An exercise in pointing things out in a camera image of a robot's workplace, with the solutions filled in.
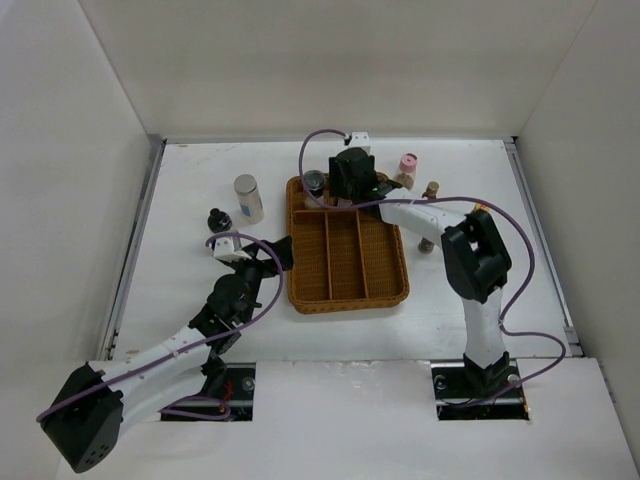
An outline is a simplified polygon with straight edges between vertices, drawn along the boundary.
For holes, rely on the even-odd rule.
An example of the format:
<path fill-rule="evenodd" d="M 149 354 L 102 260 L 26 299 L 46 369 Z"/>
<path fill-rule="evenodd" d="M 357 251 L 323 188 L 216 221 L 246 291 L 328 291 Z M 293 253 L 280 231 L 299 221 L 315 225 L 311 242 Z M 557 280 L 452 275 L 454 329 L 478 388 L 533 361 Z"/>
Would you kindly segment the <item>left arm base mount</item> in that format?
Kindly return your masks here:
<path fill-rule="evenodd" d="M 163 422 L 250 422 L 256 391 L 255 363 L 227 363 L 218 360 L 208 367 L 198 394 L 163 409 Z"/>

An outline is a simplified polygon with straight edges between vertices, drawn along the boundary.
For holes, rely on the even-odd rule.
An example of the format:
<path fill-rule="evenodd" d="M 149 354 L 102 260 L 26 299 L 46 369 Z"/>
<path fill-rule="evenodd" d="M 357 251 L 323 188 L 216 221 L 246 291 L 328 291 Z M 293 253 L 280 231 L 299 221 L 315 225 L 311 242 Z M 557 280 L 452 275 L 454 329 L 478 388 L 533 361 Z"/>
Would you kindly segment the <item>silver-lid jar white beads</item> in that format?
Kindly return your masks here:
<path fill-rule="evenodd" d="M 239 175 L 233 187 L 242 215 L 249 223 L 260 223 L 264 219 L 264 208 L 256 179 L 250 174 Z"/>

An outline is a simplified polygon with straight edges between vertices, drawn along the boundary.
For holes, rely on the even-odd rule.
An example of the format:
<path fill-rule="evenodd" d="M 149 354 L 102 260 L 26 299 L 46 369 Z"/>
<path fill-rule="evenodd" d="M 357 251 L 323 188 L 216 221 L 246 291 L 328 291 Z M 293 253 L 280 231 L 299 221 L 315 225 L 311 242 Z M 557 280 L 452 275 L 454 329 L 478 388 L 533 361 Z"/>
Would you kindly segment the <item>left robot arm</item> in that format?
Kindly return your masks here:
<path fill-rule="evenodd" d="M 222 233 L 206 245 L 230 273 L 214 284 L 204 306 L 168 339 L 125 361 L 99 368 L 90 362 L 67 378 L 37 421 L 76 474 L 96 467 L 136 423 L 198 396 L 214 398 L 224 387 L 225 354 L 242 330 L 270 310 L 258 301 L 261 284 L 282 280 L 294 266 L 293 241 Z"/>

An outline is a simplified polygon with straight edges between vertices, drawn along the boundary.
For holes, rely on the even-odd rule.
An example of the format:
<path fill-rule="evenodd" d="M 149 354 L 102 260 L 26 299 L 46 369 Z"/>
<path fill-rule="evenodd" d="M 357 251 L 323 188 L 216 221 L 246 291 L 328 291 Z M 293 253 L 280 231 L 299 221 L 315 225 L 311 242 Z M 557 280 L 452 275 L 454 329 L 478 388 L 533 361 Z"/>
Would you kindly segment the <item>black-cap pepper jar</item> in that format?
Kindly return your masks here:
<path fill-rule="evenodd" d="M 418 244 L 418 250 L 423 254 L 430 254 L 434 250 L 434 244 L 426 238 L 422 238 Z"/>

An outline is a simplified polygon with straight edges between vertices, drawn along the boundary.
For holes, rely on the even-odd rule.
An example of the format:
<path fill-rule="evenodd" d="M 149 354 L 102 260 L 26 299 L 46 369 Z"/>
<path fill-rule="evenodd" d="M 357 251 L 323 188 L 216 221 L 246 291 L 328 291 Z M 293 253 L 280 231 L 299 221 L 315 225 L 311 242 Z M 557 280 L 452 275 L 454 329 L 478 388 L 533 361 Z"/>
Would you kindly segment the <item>right aluminium table rail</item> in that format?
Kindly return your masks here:
<path fill-rule="evenodd" d="M 518 190 L 524 203 L 524 208 L 531 225 L 533 237 L 535 238 L 537 249 L 539 251 L 539 257 L 541 258 L 541 262 L 545 265 L 544 270 L 546 271 L 547 277 L 553 284 L 553 290 L 557 298 L 557 303 L 562 310 L 564 332 L 569 345 L 568 350 L 572 357 L 583 357 L 584 351 L 581 345 L 581 341 L 576 332 L 574 322 L 566 301 L 566 297 L 562 289 L 560 279 L 551 256 L 549 245 L 533 200 L 531 189 L 525 176 L 517 140 L 518 138 L 516 136 L 510 137 L 509 139 L 505 140 L 505 151 L 509 159 L 509 163 L 511 165 L 516 183 L 518 185 Z"/>

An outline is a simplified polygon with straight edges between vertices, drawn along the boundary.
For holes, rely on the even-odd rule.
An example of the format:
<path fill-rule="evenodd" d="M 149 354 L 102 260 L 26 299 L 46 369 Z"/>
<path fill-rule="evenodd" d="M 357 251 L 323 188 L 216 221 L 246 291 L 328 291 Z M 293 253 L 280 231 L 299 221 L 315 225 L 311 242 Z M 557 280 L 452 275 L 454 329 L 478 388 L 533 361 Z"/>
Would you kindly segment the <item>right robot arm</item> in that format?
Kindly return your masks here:
<path fill-rule="evenodd" d="M 461 298 L 466 325 L 464 384 L 483 396 L 508 375 L 499 327 L 503 287 L 512 260 L 491 215 L 460 214 L 428 204 L 400 183 L 381 180 L 374 157 L 348 148 L 328 160 L 330 195 L 381 221 L 405 228 L 442 250 L 447 281 Z"/>

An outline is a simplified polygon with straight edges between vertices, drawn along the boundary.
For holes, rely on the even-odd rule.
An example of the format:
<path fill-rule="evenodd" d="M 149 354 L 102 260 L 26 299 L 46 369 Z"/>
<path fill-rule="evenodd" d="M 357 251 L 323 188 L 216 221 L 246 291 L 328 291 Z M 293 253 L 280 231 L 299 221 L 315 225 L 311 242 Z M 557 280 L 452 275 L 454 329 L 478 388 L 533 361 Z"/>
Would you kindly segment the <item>brown wicker divided basket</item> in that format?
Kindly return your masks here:
<path fill-rule="evenodd" d="M 301 314 L 390 308 L 409 295 L 400 229 L 359 210 L 308 209 L 299 177 L 286 185 L 294 267 L 288 299 Z"/>

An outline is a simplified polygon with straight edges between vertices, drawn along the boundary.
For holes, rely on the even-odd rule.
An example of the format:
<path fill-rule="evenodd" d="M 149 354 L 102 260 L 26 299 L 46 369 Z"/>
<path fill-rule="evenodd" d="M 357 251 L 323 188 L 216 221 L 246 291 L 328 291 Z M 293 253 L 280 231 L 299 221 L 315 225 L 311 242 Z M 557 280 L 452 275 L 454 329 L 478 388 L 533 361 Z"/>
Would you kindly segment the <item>aluminium table rail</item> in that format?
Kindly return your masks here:
<path fill-rule="evenodd" d="M 99 360 L 111 360 L 118 341 L 119 332 L 129 295 L 131 282 L 137 263 L 137 258 L 142 242 L 149 210 L 151 207 L 153 194 L 166 147 L 166 139 L 159 134 L 149 134 L 147 136 L 150 143 L 150 154 L 146 164 L 146 170 L 133 224 L 130 231 L 127 248 L 122 264 L 113 301 L 106 317 L 105 331 L 102 342 L 97 352 Z"/>
<path fill-rule="evenodd" d="M 562 310 L 564 332 L 569 345 L 568 350 L 572 357 L 583 357 L 584 351 L 581 345 L 581 341 L 576 332 L 574 322 L 566 301 L 566 297 L 562 289 L 560 279 L 551 256 L 549 245 L 533 200 L 531 189 L 525 176 L 517 140 L 518 138 L 516 136 L 510 137 L 509 139 L 505 140 L 505 151 L 509 159 L 509 163 L 511 165 L 516 183 L 518 185 L 518 190 L 524 203 L 524 208 L 531 225 L 533 237 L 535 238 L 537 249 L 539 251 L 539 257 L 541 258 L 541 262 L 545 265 L 544 270 L 546 271 L 547 277 L 553 284 L 553 290 L 557 298 L 557 303 Z"/>

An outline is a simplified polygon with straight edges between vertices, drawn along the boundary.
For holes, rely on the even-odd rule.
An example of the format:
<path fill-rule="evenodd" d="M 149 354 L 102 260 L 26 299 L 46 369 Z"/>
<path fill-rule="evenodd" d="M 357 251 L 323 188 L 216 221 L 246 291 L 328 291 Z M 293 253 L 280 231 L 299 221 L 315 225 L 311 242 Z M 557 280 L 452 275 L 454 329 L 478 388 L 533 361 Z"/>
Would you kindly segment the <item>pink-cap spice shaker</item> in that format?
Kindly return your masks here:
<path fill-rule="evenodd" d="M 398 168 L 393 180 L 402 187 L 412 190 L 415 184 L 418 157 L 414 153 L 406 153 L 401 156 Z"/>

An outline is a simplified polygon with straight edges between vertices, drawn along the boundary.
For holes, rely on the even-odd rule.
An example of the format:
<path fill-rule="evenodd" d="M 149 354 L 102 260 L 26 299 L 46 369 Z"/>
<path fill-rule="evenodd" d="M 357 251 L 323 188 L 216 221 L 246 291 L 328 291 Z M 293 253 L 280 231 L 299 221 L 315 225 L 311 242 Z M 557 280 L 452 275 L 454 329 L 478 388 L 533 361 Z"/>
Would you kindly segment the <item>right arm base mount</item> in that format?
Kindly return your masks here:
<path fill-rule="evenodd" d="M 508 353 L 485 369 L 466 357 L 432 363 L 431 374 L 441 421 L 529 420 L 520 371 Z"/>

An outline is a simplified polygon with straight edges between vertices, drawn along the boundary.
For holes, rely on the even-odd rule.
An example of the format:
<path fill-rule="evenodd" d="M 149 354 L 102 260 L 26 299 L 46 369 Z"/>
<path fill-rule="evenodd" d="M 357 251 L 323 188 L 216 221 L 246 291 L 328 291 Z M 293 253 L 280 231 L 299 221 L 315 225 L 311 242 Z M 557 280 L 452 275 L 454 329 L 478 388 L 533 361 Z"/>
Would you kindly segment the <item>small black round bottle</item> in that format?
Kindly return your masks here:
<path fill-rule="evenodd" d="M 209 211 L 207 226 L 211 233 L 218 234 L 230 231 L 233 222 L 228 213 L 219 208 L 213 208 Z"/>

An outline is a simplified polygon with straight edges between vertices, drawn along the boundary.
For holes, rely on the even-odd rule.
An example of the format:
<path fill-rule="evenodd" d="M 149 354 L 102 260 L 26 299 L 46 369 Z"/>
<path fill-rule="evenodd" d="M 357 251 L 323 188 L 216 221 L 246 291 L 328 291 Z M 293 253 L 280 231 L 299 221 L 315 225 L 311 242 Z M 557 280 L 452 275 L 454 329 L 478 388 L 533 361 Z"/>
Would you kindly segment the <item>yellow-label oil bottle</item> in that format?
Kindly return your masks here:
<path fill-rule="evenodd" d="M 424 192 L 422 193 L 422 197 L 429 200 L 436 199 L 439 192 L 439 188 L 440 188 L 440 185 L 438 182 L 435 182 L 435 181 L 429 182 Z"/>

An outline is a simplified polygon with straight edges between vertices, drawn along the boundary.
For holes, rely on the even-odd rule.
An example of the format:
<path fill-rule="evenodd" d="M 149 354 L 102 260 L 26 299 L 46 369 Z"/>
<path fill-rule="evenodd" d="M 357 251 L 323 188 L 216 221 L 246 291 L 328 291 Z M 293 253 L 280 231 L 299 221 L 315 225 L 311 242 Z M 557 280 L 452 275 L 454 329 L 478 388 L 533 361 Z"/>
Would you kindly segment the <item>left aluminium table rail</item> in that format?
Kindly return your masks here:
<path fill-rule="evenodd" d="M 106 317 L 105 331 L 102 342 L 97 352 L 99 360 L 111 360 L 118 341 L 119 332 L 129 295 L 131 282 L 137 263 L 137 258 L 142 242 L 149 210 L 151 207 L 153 194 L 166 147 L 166 139 L 159 134 L 149 134 L 147 136 L 150 143 L 150 154 L 146 164 L 146 170 L 133 224 L 130 231 L 127 248 L 122 264 L 113 301 Z"/>

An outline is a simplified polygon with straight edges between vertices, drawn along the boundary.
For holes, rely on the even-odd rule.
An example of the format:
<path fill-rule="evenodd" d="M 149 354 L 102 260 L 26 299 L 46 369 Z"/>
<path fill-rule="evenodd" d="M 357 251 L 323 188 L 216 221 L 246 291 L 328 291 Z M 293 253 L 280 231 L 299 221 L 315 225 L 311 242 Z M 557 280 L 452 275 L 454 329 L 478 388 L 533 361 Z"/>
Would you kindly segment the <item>white-lid sauce jar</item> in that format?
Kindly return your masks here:
<path fill-rule="evenodd" d="M 337 202 L 336 202 L 336 207 L 342 210 L 345 209 L 352 209 L 353 208 L 353 202 L 350 199 L 347 198 L 338 198 Z"/>

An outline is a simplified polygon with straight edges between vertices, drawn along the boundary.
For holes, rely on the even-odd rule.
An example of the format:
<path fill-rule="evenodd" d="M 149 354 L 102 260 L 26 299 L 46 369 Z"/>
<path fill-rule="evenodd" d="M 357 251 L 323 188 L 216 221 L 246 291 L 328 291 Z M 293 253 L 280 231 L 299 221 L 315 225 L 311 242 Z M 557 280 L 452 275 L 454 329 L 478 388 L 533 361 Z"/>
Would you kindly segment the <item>black-top salt grinder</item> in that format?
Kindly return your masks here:
<path fill-rule="evenodd" d="M 319 170 L 308 170 L 304 173 L 303 180 L 309 192 L 305 194 L 304 206 L 307 210 L 322 209 L 325 205 L 324 189 L 326 177 Z"/>

